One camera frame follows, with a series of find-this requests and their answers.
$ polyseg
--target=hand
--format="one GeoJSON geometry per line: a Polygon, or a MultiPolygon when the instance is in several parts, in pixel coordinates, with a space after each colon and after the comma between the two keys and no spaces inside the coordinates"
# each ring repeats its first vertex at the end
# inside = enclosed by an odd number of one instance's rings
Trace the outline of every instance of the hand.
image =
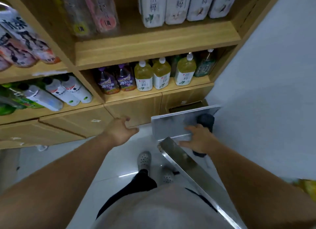
{"type": "Polygon", "coordinates": [[[108,137],[113,143],[113,147],[120,146],[126,143],[130,137],[139,132],[139,128],[128,129],[125,125],[126,121],[129,121],[130,117],[115,118],[108,124],[101,137],[108,137]]]}
{"type": "Polygon", "coordinates": [[[190,148],[197,153],[207,154],[209,150],[222,145],[209,129],[204,128],[201,124],[188,126],[185,129],[191,131],[193,135],[191,141],[180,141],[179,145],[181,147],[190,148]]]}

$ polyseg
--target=wooden shelf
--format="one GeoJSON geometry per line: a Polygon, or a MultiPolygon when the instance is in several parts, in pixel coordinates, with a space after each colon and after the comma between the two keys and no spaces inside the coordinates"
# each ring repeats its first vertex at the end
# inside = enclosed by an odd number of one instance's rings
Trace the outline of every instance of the wooden shelf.
{"type": "Polygon", "coordinates": [[[20,109],[20,110],[17,109],[12,114],[9,114],[6,116],[0,116],[0,125],[7,124],[7,123],[20,122],[20,121],[25,121],[25,120],[30,120],[30,119],[38,119],[43,116],[68,112],[68,111],[92,107],[96,105],[100,105],[100,103],[95,98],[93,98],[93,100],[90,103],[88,104],[79,103],[77,106],[69,106],[68,104],[64,103],[64,107],[60,111],[57,111],[57,112],[50,111],[47,108],[38,108],[38,109],[26,108],[26,109],[20,109]]]}
{"type": "Polygon", "coordinates": [[[39,61],[30,68],[18,68],[12,65],[7,70],[0,72],[0,84],[63,73],[67,73],[67,67],[63,62],[45,64],[39,61]]]}
{"type": "Polygon", "coordinates": [[[119,36],[76,42],[76,66],[79,70],[138,60],[171,56],[189,51],[236,45],[240,36],[226,19],[200,22],[185,21],[179,25],[144,27],[138,10],[119,13],[119,36]]]}
{"type": "Polygon", "coordinates": [[[172,91],[176,89],[187,88],[187,87],[208,84],[208,83],[211,83],[208,76],[199,77],[199,78],[193,77],[190,84],[186,86],[178,86],[176,85],[174,78],[172,77],[170,78],[168,86],[160,90],[157,90],[155,87],[153,87],[151,91],[145,91],[145,92],[135,89],[133,91],[128,91],[128,92],[120,91],[119,93],[113,94],[113,95],[104,94],[105,105],[107,103],[116,102],[116,101],[120,101],[124,99],[132,99],[132,98],[137,98],[141,96],[153,95],[153,94],[162,93],[166,91],[172,91]]]}

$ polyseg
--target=tiled floor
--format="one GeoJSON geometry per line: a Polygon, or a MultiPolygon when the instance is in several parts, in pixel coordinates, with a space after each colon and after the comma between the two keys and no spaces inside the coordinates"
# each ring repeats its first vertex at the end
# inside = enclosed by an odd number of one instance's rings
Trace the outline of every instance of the tiled floor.
{"type": "MultiPolygon", "coordinates": [[[[21,149],[20,169],[18,170],[17,181],[74,150],[85,141],[87,140],[50,146],[47,151],[43,152],[37,151],[35,147],[21,149]]],[[[151,126],[143,125],[140,127],[140,132],[133,136],[127,143],[114,148],[108,153],[67,229],[90,228],[102,205],[131,181],[134,175],[122,175],[138,170],[137,157],[145,150],[150,151],[152,154],[151,177],[158,185],[161,184],[161,167],[168,165],[168,161],[157,149],[157,143],[151,135],[151,126]]],[[[219,180],[211,161],[208,163],[209,166],[207,166],[205,159],[196,158],[196,161],[214,179],[219,180]]],[[[195,188],[181,175],[175,177],[175,182],[195,191],[195,188]]]]}

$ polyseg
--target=forearm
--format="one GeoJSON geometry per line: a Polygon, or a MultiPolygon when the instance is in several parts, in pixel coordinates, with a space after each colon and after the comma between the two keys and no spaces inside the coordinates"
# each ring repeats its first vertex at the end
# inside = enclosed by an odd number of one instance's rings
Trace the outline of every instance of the forearm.
{"type": "Polygon", "coordinates": [[[305,193],[232,149],[213,145],[205,151],[248,228],[310,228],[315,222],[316,204],[305,193]]]}
{"type": "Polygon", "coordinates": [[[97,136],[4,192],[0,228],[65,228],[112,149],[111,140],[97,136]]]}

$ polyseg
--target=shoe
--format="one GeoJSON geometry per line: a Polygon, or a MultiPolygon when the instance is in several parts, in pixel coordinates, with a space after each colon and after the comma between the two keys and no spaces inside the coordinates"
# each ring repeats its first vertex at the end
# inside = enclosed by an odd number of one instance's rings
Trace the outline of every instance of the shoe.
{"type": "Polygon", "coordinates": [[[137,158],[138,171],[146,169],[150,173],[151,154],[149,151],[142,152],[137,158]]]}
{"type": "Polygon", "coordinates": [[[168,167],[162,168],[162,182],[164,184],[173,183],[174,175],[168,167]]]}

